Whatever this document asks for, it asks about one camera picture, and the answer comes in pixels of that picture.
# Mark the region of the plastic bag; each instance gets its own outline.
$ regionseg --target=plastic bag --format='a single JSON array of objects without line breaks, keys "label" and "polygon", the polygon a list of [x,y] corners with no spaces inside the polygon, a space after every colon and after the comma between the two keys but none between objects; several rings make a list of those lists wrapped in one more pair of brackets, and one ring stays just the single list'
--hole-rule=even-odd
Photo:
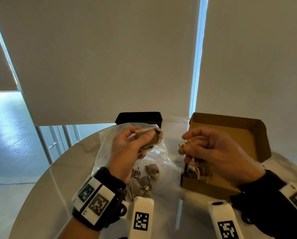
[{"label": "plastic bag", "polygon": [[[111,153],[111,146],[114,137],[121,132],[123,129],[127,128],[128,126],[139,126],[141,128],[150,128],[150,127],[157,127],[157,125],[150,125],[145,123],[124,123],[116,126],[108,127],[99,132],[101,147],[95,159],[95,165],[92,170],[92,174],[98,171],[100,167],[107,165],[110,153]],[[164,140],[160,142],[160,144],[155,145],[154,148],[146,153],[146,156],[143,159],[138,159],[135,163],[135,166],[143,167],[148,164],[162,164],[168,166],[172,169],[175,169],[179,172],[182,169],[176,166],[168,157],[167,150],[164,144]]]}]

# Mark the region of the black sleeve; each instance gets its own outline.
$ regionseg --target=black sleeve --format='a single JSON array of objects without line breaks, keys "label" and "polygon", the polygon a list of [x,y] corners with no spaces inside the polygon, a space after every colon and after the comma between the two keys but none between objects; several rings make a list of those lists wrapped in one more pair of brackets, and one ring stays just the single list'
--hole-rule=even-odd
[{"label": "black sleeve", "polygon": [[297,236],[297,209],[279,192],[286,183],[270,170],[260,179],[239,187],[231,196],[233,207],[249,218],[263,233],[279,238]]}]

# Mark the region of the black container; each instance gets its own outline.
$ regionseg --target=black container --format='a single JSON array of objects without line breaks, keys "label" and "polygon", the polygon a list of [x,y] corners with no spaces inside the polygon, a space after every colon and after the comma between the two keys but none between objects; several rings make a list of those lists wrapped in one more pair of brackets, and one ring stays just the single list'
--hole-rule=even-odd
[{"label": "black container", "polygon": [[121,112],[115,120],[117,125],[127,122],[140,122],[146,124],[157,124],[162,127],[162,115],[160,112]]}]

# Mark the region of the table surface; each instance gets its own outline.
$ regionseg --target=table surface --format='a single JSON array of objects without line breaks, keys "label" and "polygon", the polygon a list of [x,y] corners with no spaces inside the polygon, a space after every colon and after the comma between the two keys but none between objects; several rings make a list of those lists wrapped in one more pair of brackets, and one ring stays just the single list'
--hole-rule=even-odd
[{"label": "table surface", "polygon": [[[162,122],[168,156],[181,166],[183,156],[177,153],[188,120]],[[42,175],[25,200],[10,233],[10,239],[54,239],[71,217],[71,198],[91,173],[100,148],[99,133],[81,140],[63,153]],[[297,166],[278,153],[263,163],[283,180],[297,186]],[[152,238],[216,238],[208,212],[208,202],[216,199],[180,187],[181,174],[170,168],[160,169],[153,186],[154,220]],[[270,238],[254,225],[247,225],[240,212],[235,214],[245,238]],[[100,238],[127,237],[130,224],[119,220],[104,229]]]}]

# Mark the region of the open cardboard box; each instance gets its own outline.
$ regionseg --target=open cardboard box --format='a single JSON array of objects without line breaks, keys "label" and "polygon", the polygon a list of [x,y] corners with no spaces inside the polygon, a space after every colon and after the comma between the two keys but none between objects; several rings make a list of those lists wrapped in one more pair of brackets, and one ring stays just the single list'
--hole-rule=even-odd
[{"label": "open cardboard box", "polygon": [[[189,130],[198,126],[207,126],[228,133],[256,161],[264,162],[271,157],[266,126],[261,120],[195,112],[190,119]],[[181,186],[185,189],[226,201],[230,201],[231,195],[240,193],[239,189],[232,187],[215,173],[212,177],[201,176],[201,180],[186,177],[185,166],[184,163],[181,176]]]}]

